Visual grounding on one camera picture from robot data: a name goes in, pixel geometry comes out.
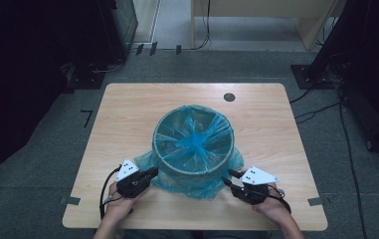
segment table top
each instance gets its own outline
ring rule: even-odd
[[[224,100],[231,93],[233,102]],[[281,84],[110,84],[96,116],[63,224],[70,228],[97,228],[102,185],[126,158],[151,150],[152,136],[168,112],[185,105],[211,108],[232,125],[235,147],[245,166],[254,165],[279,178],[292,216],[301,230],[327,227],[312,173]],[[192,199],[151,187],[124,229],[273,230],[278,229],[250,205],[224,187],[215,199]]]

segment gray carpet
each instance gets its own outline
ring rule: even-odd
[[[315,53],[210,52],[157,50],[130,58],[105,76],[101,90],[61,95],[29,143],[0,165],[0,238],[92,238],[92,229],[62,225],[66,205],[95,121],[104,88],[110,83],[282,83],[292,100],[299,90],[291,64],[309,64]],[[337,102],[337,90],[314,90],[292,104],[293,114]],[[85,127],[88,114],[94,111]],[[350,136],[369,238],[379,238],[379,153],[366,149],[365,137],[349,108],[342,109]],[[357,197],[338,108],[298,125],[324,202],[328,228],[307,238],[363,238]],[[279,232],[273,238],[282,238]]]

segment hand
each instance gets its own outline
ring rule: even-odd
[[[270,183],[271,190],[270,195],[274,197],[282,197],[279,192],[274,188],[277,188],[275,183]],[[283,233],[284,239],[303,239],[303,234],[297,226],[297,223],[292,218],[291,214],[284,207],[284,205],[273,198],[267,197],[263,203],[252,206],[252,210],[263,213],[270,221],[277,224]]]
[[[94,239],[110,239],[114,237],[115,231],[118,229],[121,222],[135,206],[136,201],[148,192],[146,188],[135,198],[121,197],[116,191],[116,182],[109,186],[108,195],[112,195],[112,201],[108,203],[105,216],[96,231]]]
[[[275,190],[275,188],[277,188],[275,183],[270,183],[270,186],[272,186],[269,187],[271,196],[282,197],[280,193]],[[290,213],[281,202],[269,197],[267,197],[263,203],[252,206],[252,210],[263,213],[275,224],[279,224],[282,218],[290,217]]]

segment black wrist strap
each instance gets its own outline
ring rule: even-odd
[[[286,202],[282,197],[276,197],[276,196],[272,196],[272,195],[268,195],[268,197],[273,198],[275,200],[278,200],[280,203],[283,204],[283,206],[285,207],[285,209],[287,209],[287,211],[289,213],[291,213],[290,205],[288,205],[288,202]]]

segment wooden table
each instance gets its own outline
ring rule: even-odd
[[[226,102],[224,94],[236,99]],[[70,228],[97,228],[98,201],[108,174],[125,158],[151,150],[161,118],[184,105],[211,108],[229,120],[235,147],[245,166],[254,165],[280,179],[286,201],[301,230],[324,230],[327,221],[309,164],[280,84],[111,84],[108,85],[77,175],[63,223]],[[197,200],[151,187],[122,228],[270,230],[277,227],[233,197],[229,188],[214,200]]]
[[[206,17],[209,0],[191,0],[191,43],[195,48],[195,17]],[[210,17],[292,18],[304,47],[310,50],[328,17],[339,16],[345,0],[215,0]]]

